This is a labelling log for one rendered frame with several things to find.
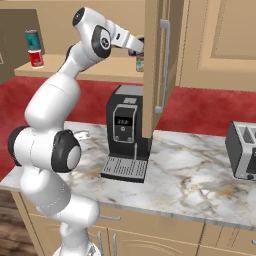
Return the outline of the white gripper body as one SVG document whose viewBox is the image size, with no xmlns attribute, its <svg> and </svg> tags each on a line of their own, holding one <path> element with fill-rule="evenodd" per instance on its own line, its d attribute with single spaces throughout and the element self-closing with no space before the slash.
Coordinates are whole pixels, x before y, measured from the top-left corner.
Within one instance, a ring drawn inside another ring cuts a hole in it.
<svg viewBox="0 0 256 256">
<path fill-rule="evenodd" d="M 125 48 L 129 54 L 140 54 L 144 52 L 144 43 L 134 35 L 130 34 Z"/>
</svg>

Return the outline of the open beige cabinet door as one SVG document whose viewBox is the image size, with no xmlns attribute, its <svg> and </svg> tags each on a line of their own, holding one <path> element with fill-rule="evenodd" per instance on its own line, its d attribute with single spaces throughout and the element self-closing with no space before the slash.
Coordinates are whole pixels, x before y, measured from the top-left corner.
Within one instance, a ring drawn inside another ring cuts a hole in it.
<svg viewBox="0 0 256 256">
<path fill-rule="evenodd" d="M 168 87 L 165 106 L 175 86 L 178 64 L 181 23 L 185 0 L 146 0 L 145 49 L 143 74 L 142 136 L 150 138 L 161 114 L 155 107 L 162 104 L 165 73 L 166 30 L 160 28 L 160 20 L 170 21 L 170 56 Z"/>
</svg>

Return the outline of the closed beige cabinet door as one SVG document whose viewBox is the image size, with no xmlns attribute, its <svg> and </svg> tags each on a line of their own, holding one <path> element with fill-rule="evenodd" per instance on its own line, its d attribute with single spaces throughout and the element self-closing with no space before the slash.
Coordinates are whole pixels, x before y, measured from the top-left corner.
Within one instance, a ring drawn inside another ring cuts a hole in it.
<svg viewBox="0 0 256 256">
<path fill-rule="evenodd" d="M 256 91 L 256 0 L 184 0 L 176 84 Z"/>
</svg>

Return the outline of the green can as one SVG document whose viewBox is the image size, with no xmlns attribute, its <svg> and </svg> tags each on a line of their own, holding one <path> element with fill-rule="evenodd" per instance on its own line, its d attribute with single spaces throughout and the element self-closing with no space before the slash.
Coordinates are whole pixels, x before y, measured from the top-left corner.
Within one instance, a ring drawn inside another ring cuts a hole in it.
<svg viewBox="0 0 256 256">
<path fill-rule="evenodd" d="M 144 54 L 139 54 L 136 56 L 136 71 L 144 72 Z"/>
</svg>

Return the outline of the black coffee machine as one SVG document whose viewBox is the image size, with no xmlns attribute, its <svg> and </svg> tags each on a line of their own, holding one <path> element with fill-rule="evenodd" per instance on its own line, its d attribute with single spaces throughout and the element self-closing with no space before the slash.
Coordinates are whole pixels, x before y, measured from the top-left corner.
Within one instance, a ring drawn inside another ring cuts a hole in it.
<svg viewBox="0 0 256 256">
<path fill-rule="evenodd" d="M 142 137 L 142 112 L 142 86 L 120 85 L 110 96 L 106 105 L 109 155 L 102 177 L 144 182 L 153 137 Z"/>
</svg>

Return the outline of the red can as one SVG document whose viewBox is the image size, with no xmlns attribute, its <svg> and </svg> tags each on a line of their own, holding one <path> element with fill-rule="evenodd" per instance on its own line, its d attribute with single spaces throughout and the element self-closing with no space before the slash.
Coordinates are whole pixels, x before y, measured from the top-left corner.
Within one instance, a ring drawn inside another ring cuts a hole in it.
<svg viewBox="0 0 256 256">
<path fill-rule="evenodd" d="M 29 50 L 28 55 L 33 68 L 42 68 L 44 66 L 42 52 L 40 50 Z"/>
</svg>

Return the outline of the teal can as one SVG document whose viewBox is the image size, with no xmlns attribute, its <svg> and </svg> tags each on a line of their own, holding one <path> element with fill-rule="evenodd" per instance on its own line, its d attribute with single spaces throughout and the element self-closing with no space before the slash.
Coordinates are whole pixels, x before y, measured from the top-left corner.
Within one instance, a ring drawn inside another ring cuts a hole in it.
<svg viewBox="0 0 256 256">
<path fill-rule="evenodd" d="M 26 41 L 29 50 L 40 50 L 41 43 L 37 30 L 26 30 L 25 31 Z"/>
</svg>

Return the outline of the silver toaster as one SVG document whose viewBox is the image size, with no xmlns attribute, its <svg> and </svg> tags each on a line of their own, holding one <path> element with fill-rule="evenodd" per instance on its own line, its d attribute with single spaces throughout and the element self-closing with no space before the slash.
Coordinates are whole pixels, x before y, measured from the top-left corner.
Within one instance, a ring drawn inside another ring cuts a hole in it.
<svg viewBox="0 0 256 256">
<path fill-rule="evenodd" d="M 233 176 L 256 181 L 256 123 L 231 121 L 225 145 Z"/>
</svg>

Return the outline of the beige drawer front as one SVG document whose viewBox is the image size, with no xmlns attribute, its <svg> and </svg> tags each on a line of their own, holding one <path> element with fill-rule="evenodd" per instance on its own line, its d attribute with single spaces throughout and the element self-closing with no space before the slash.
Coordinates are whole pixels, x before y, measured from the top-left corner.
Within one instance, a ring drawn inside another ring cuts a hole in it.
<svg viewBox="0 0 256 256">
<path fill-rule="evenodd" d="M 161 216 L 154 212 L 141 212 L 135 208 L 100 206 L 100 215 L 121 217 L 120 221 L 101 219 L 97 226 L 148 235 L 169 240 L 199 244 L 203 224 L 191 220 Z"/>
</svg>

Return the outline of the beige lower cupboard door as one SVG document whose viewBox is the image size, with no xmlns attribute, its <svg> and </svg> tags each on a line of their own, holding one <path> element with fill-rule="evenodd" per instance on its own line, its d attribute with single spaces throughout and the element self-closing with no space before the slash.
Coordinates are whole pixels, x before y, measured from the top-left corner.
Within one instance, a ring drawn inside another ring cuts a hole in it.
<svg viewBox="0 0 256 256">
<path fill-rule="evenodd" d="M 117 235 L 118 256 L 196 256 L 197 245 L 132 232 L 108 229 L 111 256 L 113 235 Z"/>
<path fill-rule="evenodd" d="M 40 215 L 30 214 L 30 220 L 42 246 L 45 256 L 52 256 L 61 245 L 60 222 Z M 104 256 L 111 256 L 107 229 L 92 226 L 88 229 L 91 241 L 98 247 L 98 231 L 101 231 Z"/>
</svg>

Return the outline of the beige lower cupboard run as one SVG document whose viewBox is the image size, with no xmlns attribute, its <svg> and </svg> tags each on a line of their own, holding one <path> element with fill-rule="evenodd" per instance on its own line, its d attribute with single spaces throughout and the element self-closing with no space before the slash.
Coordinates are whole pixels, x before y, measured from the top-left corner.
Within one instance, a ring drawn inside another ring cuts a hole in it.
<svg viewBox="0 0 256 256">
<path fill-rule="evenodd" d="M 256 256 L 256 231 L 206 224 L 196 256 Z"/>
</svg>

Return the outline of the beige wall cabinet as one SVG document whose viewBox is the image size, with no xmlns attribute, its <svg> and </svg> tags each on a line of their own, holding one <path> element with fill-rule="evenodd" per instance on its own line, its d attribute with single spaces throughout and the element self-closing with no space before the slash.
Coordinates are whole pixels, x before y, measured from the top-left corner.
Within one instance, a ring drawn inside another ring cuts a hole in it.
<svg viewBox="0 0 256 256">
<path fill-rule="evenodd" d="M 41 38 L 45 49 L 44 67 L 33 69 L 29 64 L 15 70 L 16 75 L 49 77 L 63 63 L 67 49 L 79 41 L 72 26 L 74 14 L 81 7 L 89 7 L 112 20 L 133 35 L 144 32 L 145 0 L 64 0 L 14 1 L 15 7 L 37 11 Z M 78 75 L 82 80 L 142 83 L 143 74 L 135 68 L 135 58 L 126 49 L 113 48 L 105 61 Z"/>
</svg>

